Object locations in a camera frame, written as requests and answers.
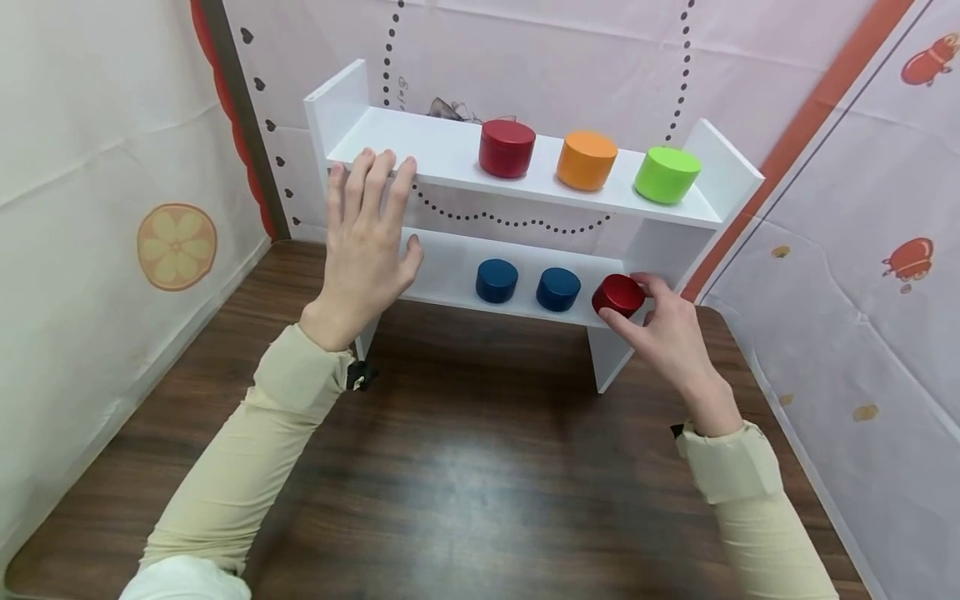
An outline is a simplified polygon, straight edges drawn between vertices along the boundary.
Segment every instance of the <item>hand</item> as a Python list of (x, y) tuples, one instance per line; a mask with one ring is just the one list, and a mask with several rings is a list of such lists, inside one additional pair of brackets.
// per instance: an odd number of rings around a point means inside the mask
[(743, 419), (730, 384), (710, 363), (696, 308), (657, 276), (630, 277), (654, 297), (655, 310), (643, 326), (610, 308), (601, 309), (600, 318), (680, 391), (698, 433), (713, 438), (739, 431)]
[(411, 156), (397, 169), (381, 214), (383, 188), (394, 164), (393, 151), (378, 156), (368, 148), (353, 161), (349, 177), (340, 163), (330, 169), (324, 288), (300, 317), (300, 328), (324, 350), (347, 349), (410, 287), (423, 262), (416, 235), (407, 241), (406, 255), (399, 256), (403, 211), (417, 173)]

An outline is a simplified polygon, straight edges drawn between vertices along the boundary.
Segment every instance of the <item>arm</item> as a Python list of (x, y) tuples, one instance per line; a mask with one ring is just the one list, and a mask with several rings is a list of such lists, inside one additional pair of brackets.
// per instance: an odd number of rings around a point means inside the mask
[(641, 327), (603, 309), (601, 317), (684, 398), (690, 422), (677, 446), (697, 489), (713, 507), (733, 572), (746, 598), (837, 598), (816, 549), (783, 492), (773, 448), (744, 421), (733, 392), (710, 364), (696, 310), (659, 279), (634, 274), (654, 296)]
[(123, 599), (177, 593), (250, 598), (234, 575), (243, 572), (267, 511), (347, 385), (350, 342), (413, 283), (423, 260), (416, 236), (406, 256), (397, 252), (416, 172), (412, 158), (400, 165), (381, 215), (395, 163), (391, 151), (377, 156), (367, 149), (348, 178), (343, 165), (331, 170), (324, 288), (303, 309), (300, 323), (288, 326), (263, 355), (253, 387), (147, 539)]

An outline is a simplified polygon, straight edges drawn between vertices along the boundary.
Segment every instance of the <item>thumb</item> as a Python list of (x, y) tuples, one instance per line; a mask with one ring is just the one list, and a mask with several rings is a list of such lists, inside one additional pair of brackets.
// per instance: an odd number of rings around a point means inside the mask
[(400, 262), (400, 271), (403, 273), (403, 278), (408, 286), (417, 278), (417, 272), (420, 270), (422, 263), (423, 246), (420, 245), (420, 239), (414, 233), (407, 240), (407, 254)]
[(639, 349), (639, 347), (646, 342), (647, 332), (643, 330), (643, 327), (627, 319), (612, 308), (601, 308), (599, 315), (600, 318), (604, 320), (604, 323), (609, 325), (610, 329), (623, 338), (627, 344), (634, 347), (634, 350)]

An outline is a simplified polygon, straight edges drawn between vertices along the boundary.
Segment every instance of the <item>left hand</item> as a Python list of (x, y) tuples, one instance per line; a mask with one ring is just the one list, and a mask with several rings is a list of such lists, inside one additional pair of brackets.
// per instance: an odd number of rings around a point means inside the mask
[(349, 177), (339, 162), (330, 169), (324, 288), (300, 316), (307, 337), (329, 352), (347, 349), (410, 287), (423, 262), (416, 235), (399, 256), (403, 211), (417, 173), (411, 156), (397, 169), (381, 214), (383, 188), (395, 164), (393, 151), (378, 156), (367, 148), (353, 161)]

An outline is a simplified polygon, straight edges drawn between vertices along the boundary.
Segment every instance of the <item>blue cylinder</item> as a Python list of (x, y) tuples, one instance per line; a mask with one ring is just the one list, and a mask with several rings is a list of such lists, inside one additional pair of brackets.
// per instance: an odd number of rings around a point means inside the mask
[(540, 276), (537, 286), (537, 302), (556, 313), (570, 310), (580, 293), (580, 279), (567, 269), (553, 267)]
[(502, 304), (514, 296), (519, 273), (506, 260), (491, 258), (477, 267), (477, 296), (491, 304)]

